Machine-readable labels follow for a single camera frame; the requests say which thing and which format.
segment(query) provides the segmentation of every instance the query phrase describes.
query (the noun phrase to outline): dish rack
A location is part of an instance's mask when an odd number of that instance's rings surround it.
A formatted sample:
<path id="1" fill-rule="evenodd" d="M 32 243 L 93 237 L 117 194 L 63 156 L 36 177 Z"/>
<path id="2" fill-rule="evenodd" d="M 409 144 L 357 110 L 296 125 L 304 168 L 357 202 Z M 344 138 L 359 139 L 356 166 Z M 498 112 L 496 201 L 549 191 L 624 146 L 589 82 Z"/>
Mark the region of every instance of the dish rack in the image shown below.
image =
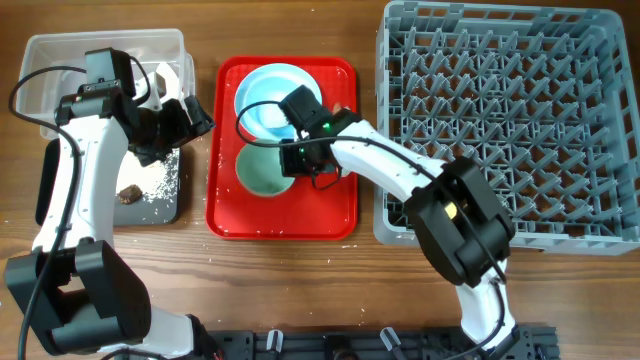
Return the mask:
<path id="1" fill-rule="evenodd" d="M 618 14 L 393 1 L 376 41 L 378 130 L 474 159 L 513 217 L 513 246 L 640 247 L 640 121 Z M 375 197 L 376 238 L 418 245 L 403 204 Z"/>

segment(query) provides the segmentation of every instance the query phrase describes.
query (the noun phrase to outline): wood grain surface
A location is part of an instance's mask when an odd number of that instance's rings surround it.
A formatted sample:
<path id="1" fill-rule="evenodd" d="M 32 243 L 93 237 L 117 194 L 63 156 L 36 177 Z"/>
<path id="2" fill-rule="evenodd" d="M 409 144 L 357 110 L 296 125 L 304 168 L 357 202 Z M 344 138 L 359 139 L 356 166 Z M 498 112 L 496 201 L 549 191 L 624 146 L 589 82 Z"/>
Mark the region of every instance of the wood grain surface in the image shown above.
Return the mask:
<path id="1" fill-rule="evenodd" d="M 637 1 L 511 3 L 617 11 L 633 70 L 640 72 Z M 0 271 L 8 258 L 28 252 L 39 230 L 34 208 L 46 141 L 37 127 L 10 116 L 4 103 L 32 35 L 178 28 L 195 60 L 198 95 L 208 111 L 217 69 L 231 56 L 341 56 L 358 73 L 362 115 L 375 122 L 374 44 L 384 5 L 383 0 L 0 0 Z M 177 223 L 115 232 L 119 253 L 145 282 L 155 305 L 195 314 L 211 330 L 459 323 L 453 286 L 420 250 L 383 246 L 373 237 L 373 186 L 366 180 L 360 180 L 359 224 L 343 242 L 214 237 L 204 224 L 203 202 L 210 140 L 208 135 L 184 148 L 184 206 Z M 507 275 L 517 321 L 556 326 L 563 359 L 640 358 L 640 252 L 587 257 L 516 249 Z M 14 359 L 22 314 L 0 282 L 0 359 Z M 28 349 L 30 359 L 48 357 L 33 335 Z"/>

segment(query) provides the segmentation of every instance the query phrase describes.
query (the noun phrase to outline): green bowl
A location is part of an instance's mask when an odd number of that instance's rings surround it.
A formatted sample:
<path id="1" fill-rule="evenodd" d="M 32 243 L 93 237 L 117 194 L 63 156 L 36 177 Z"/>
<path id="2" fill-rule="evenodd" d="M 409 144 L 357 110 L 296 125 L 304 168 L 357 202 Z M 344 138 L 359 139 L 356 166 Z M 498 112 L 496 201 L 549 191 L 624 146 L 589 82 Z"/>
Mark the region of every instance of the green bowl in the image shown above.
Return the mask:
<path id="1" fill-rule="evenodd" d="M 262 143 L 275 141 L 259 140 Z M 250 193 L 274 197 L 287 191 L 294 178 L 282 176 L 280 149 L 245 145 L 236 157 L 236 176 Z"/>

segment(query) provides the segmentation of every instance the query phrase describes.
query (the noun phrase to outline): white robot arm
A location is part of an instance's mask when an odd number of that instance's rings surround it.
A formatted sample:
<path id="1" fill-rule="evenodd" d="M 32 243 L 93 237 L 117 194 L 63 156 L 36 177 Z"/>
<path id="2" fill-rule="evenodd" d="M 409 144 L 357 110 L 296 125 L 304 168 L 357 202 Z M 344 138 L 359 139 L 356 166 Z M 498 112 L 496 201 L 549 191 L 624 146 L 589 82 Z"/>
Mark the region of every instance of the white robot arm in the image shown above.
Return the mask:
<path id="1" fill-rule="evenodd" d="M 77 145 L 79 162 L 74 161 L 73 146 L 61 136 L 45 222 L 32 254 L 9 259 L 7 287 L 25 314 L 32 306 L 29 325 L 52 355 L 126 349 L 130 354 L 159 354 L 167 359 L 195 355 L 215 360 L 218 349 L 197 318 L 151 306 L 142 281 L 113 250 L 113 197 L 127 150 L 148 164 L 209 131 L 212 120 L 195 98 L 161 99 L 156 82 L 149 82 L 146 74 L 146 95 L 135 99 L 130 57 L 124 52 L 88 52 L 87 66 L 84 91 L 63 97 L 56 112 L 58 126 Z M 179 88 L 166 90 L 180 93 Z M 78 166 L 78 186 L 70 194 L 74 166 Z M 53 249 L 68 196 L 72 206 L 66 231 Z M 49 258 L 54 274 L 39 278 Z M 85 288 L 59 290 L 71 274 Z M 30 305 L 39 280 L 44 286 L 35 305 Z"/>
<path id="2" fill-rule="evenodd" d="M 406 157 L 413 159 L 426 171 L 438 176 L 442 173 L 444 161 L 421 156 L 404 146 L 384 138 L 366 120 L 361 120 L 349 125 L 339 134 L 341 136 L 364 137 L 377 143 L 385 144 Z M 364 142 L 336 141 L 331 144 L 331 153 L 337 163 L 347 171 L 358 173 L 381 188 L 387 190 L 398 200 L 405 202 L 412 196 L 416 188 L 427 187 L 431 180 L 418 173 L 416 169 L 392 155 L 387 150 L 377 146 L 371 146 Z M 504 271 L 507 261 L 500 262 Z M 488 270 L 480 282 L 471 287 L 467 284 L 457 285 L 456 292 L 462 310 L 462 330 L 475 343 L 487 339 L 498 326 L 500 317 L 500 302 L 494 291 L 492 282 L 499 281 L 495 269 Z M 504 324 L 500 332 L 483 349 L 496 347 L 504 338 L 509 336 L 515 326 L 515 320 L 509 311 L 505 285 L 500 283 L 500 293 L 505 304 Z"/>
<path id="3" fill-rule="evenodd" d="M 475 164 L 466 158 L 446 164 L 414 153 L 348 109 L 331 114 L 304 86 L 279 105 L 298 133 L 308 134 L 281 149 L 283 173 L 301 175 L 331 163 L 404 202 L 425 256 L 456 285 L 465 334 L 484 350 L 509 337 L 515 320 L 504 270 L 514 229 Z"/>

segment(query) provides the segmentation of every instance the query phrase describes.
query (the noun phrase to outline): white crumbs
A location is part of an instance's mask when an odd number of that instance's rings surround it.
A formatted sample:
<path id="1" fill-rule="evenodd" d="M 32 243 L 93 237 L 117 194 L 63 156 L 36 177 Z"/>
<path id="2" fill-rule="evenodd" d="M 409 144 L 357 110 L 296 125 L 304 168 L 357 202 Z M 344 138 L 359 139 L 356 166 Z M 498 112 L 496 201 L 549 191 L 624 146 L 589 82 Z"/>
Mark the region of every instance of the white crumbs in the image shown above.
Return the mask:
<path id="1" fill-rule="evenodd" d="M 175 197 L 178 192 L 179 155 L 179 150 L 175 149 L 164 162 L 156 161 L 149 166 L 142 167 L 138 158 L 133 153 L 127 152 L 120 165 L 120 169 L 123 171 L 118 173 L 116 195 L 130 185 L 137 185 L 146 202 Z"/>

